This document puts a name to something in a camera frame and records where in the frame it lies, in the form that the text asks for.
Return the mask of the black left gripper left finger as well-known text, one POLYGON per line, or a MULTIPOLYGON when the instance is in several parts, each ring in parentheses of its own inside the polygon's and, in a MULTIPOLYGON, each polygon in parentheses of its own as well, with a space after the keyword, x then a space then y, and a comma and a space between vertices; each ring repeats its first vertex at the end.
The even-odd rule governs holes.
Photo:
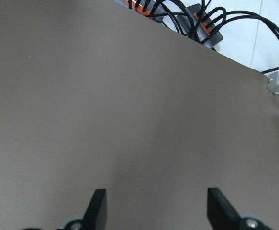
POLYGON ((107 191, 96 189, 83 216, 72 218, 57 230, 104 230, 107 222, 107 191))

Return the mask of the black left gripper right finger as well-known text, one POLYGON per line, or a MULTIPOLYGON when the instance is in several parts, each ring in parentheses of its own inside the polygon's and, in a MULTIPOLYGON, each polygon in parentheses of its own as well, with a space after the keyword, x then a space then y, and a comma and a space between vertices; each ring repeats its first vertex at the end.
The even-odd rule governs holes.
POLYGON ((242 217, 217 187, 207 189, 207 219, 214 230, 270 230, 255 217, 242 217))

